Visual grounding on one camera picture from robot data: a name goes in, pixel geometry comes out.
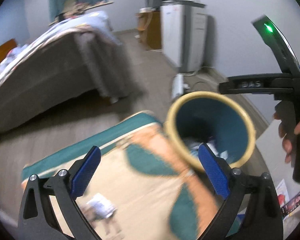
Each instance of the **silver screw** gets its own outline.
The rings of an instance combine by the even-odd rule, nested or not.
[[[37,178],[37,175],[35,175],[35,174],[33,174],[33,175],[30,176],[30,180],[31,181],[35,180],[36,178]]]
[[[59,171],[58,174],[59,174],[60,177],[63,177],[67,174],[67,171],[66,170],[61,170],[61,171]]]
[[[232,169],[232,172],[235,174],[235,175],[240,175],[241,174],[241,170],[239,168],[233,168]]]
[[[262,173],[262,176],[263,176],[265,179],[271,179],[270,174],[267,173],[267,172]]]

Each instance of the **green light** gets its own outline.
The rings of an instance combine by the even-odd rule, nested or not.
[[[270,31],[271,33],[273,33],[272,28],[268,24],[265,23],[265,26],[267,27],[268,31]]]

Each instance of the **blue gripper pad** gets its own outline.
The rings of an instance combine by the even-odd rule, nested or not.
[[[226,199],[230,194],[228,178],[216,162],[217,157],[206,144],[202,144],[199,147],[198,157],[204,170],[207,173],[210,182],[214,187],[214,190],[218,195],[221,195],[223,199]]]
[[[89,154],[89,156],[84,158],[83,164],[71,181],[70,196],[73,199],[83,195],[101,161],[101,151],[98,147],[91,149],[87,154]]]

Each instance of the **trash can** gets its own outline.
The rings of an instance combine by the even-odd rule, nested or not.
[[[165,131],[178,154],[192,167],[204,171],[192,154],[189,140],[213,141],[215,150],[234,168],[240,168],[251,157],[256,132],[254,125],[236,102],[218,93],[198,91],[179,98],[168,111]]]

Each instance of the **carpet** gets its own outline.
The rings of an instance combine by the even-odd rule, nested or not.
[[[101,149],[101,163],[76,202],[83,207],[100,193],[116,207],[117,227],[110,224],[108,232],[102,221],[94,224],[102,239],[196,240],[218,211],[213,195],[179,158],[149,112],[25,167],[22,187],[32,174],[44,178],[69,169],[93,145]],[[63,232],[72,236],[55,197],[51,203]]]

